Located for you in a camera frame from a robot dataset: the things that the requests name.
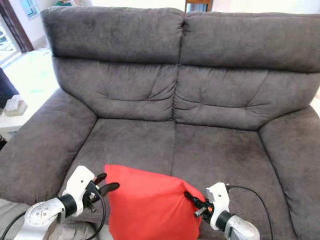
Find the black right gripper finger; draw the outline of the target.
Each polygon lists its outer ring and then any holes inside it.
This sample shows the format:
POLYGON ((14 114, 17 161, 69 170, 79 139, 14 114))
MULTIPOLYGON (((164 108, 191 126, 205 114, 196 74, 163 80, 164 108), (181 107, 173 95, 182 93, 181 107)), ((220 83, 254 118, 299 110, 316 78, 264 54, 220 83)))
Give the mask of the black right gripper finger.
POLYGON ((183 194, 184 194, 185 198, 188 199, 188 201, 193 203, 195 208, 205 208, 205 203, 203 201, 201 201, 201 199, 199 199, 198 197, 192 195, 188 191, 183 192, 183 194))

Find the red pillow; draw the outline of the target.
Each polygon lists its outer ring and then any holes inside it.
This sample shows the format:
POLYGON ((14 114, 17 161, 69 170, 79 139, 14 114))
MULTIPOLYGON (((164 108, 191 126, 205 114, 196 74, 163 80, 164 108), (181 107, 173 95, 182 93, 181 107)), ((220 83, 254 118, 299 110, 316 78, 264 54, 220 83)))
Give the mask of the red pillow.
POLYGON ((107 194, 109 233, 113 240, 198 240, 202 220, 194 203, 204 195, 185 180, 128 167, 106 164, 107 183, 119 188, 107 194))

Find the grey fabric two-seat sofa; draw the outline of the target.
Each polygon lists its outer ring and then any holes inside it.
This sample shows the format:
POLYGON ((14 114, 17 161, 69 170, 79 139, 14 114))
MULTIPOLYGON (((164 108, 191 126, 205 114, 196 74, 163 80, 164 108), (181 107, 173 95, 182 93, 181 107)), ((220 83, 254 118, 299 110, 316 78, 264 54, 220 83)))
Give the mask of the grey fabric two-seat sofa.
POLYGON ((52 6, 58 89, 0 148, 0 199, 34 205, 107 164, 217 182, 263 240, 320 240, 320 16, 52 6))

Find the white side table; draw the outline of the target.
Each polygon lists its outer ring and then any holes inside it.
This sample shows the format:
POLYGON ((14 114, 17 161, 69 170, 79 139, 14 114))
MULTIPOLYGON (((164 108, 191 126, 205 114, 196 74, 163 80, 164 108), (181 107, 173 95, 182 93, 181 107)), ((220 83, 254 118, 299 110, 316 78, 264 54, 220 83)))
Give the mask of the white side table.
POLYGON ((0 134, 18 131, 33 116, 34 110, 27 109, 22 115, 9 116, 6 112, 0 114, 0 134))

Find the beige tissue box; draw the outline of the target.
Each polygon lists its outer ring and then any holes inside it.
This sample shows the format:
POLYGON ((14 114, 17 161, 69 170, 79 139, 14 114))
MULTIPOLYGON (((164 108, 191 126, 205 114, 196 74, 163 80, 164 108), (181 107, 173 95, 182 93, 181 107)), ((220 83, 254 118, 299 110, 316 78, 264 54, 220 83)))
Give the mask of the beige tissue box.
POLYGON ((17 117, 25 114, 27 109, 28 104, 23 96, 21 94, 15 94, 6 102, 2 112, 8 117, 17 117))

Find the dark wooden cabinet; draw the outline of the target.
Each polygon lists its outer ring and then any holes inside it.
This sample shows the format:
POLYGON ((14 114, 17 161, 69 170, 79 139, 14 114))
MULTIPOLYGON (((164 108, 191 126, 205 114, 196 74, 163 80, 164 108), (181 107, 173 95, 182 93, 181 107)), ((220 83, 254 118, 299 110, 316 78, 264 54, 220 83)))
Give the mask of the dark wooden cabinet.
POLYGON ((19 95, 18 90, 14 87, 3 68, 0 67, 0 110, 5 108, 7 102, 13 96, 17 95, 19 95))

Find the window with blue glass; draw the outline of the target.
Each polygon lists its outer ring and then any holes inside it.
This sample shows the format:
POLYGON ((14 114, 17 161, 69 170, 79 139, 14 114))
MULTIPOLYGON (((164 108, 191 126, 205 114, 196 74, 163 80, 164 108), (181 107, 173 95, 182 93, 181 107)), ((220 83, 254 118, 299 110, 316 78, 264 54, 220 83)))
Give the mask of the window with blue glass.
POLYGON ((19 0, 23 11, 29 19, 36 18, 39 16, 40 7, 38 0, 19 0))

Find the brown wooden chair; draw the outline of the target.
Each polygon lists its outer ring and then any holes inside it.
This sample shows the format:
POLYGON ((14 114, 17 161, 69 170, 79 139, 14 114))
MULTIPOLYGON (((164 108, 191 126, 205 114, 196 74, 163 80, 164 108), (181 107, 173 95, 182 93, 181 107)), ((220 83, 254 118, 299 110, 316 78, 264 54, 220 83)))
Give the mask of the brown wooden chair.
POLYGON ((185 0, 184 11, 190 12, 211 12, 214 0, 185 0))

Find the dark brown door frame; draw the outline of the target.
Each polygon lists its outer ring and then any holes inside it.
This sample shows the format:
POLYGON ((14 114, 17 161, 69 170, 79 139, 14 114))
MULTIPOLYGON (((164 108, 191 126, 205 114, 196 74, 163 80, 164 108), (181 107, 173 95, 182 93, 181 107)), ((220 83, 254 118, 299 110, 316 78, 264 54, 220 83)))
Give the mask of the dark brown door frame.
POLYGON ((7 29, 13 35, 15 44, 21 53, 33 51, 35 48, 25 32, 18 16, 9 0, 0 0, 0 16, 6 23, 7 29))

